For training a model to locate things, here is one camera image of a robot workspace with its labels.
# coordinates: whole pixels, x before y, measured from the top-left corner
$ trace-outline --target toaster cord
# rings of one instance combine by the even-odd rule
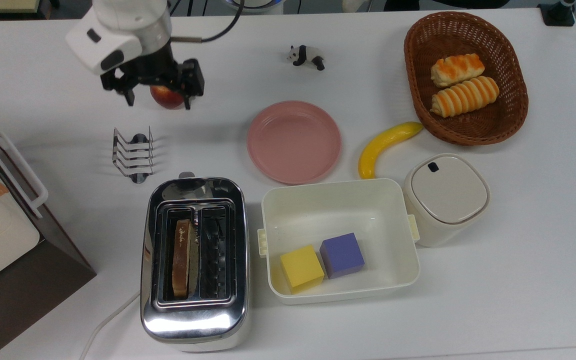
[[[137,300],[139,294],[140,292],[137,291],[137,293],[131,296],[130,299],[128,299],[128,301],[126,301],[117,310],[115,310],[112,314],[110,314],[110,316],[106,317],[104,321],[101,321],[101,323],[96,327],[96,329],[90,334],[90,338],[88,339],[86,347],[82,351],[79,360],[84,360],[84,358],[86,358],[86,354],[88,353],[88,350],[90,349],[90,346],[92,345],[92,342],[95,340],[95,337],[97,336],[99,331],[101,331],[101,329],[104,326],[106,326],[106,324],[108,324],[112,319],[114,319],[117,315],[119,315],[119,313],[123,312],[123,310],[125,310],[128,307],[128,305],[132,304],[133,301]]]

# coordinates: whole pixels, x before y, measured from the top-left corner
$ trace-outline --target panda figurine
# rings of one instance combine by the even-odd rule
[[[322,71],[324,69],[322,51],[316,47],[301,45],[295,48],[291,45],[288,59],[292,60],[294,66],[300,66],[308,60],[317,67],[317,70]]]

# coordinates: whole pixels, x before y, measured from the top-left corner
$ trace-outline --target wicker basket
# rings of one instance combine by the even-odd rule
[[[475,53],[499,86],[497,100],[483,109],[442,118],[430,112],[439,90],[430,79],[438,59]],[[404,43],[406,70],[414,110],[428,132],[451,144],[495,144],[514,135],[528,112],[528,92],[517,55],[491,23],[464,12],[430,14],[410,27]]]

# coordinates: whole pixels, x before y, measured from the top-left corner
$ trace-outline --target red apple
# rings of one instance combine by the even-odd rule
[[[177,109],[184,103],[184,97],[180,93],[174,92],[166,86],[152,85],[150,95],[157,104],[166,109]]]

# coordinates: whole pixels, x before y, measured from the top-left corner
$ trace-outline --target white canister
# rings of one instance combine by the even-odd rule
[[[438,246],[482,217],[490,189],[482,175],[455,153],[440,153],[406,176],[404,200],[416,218],[417,244]]]

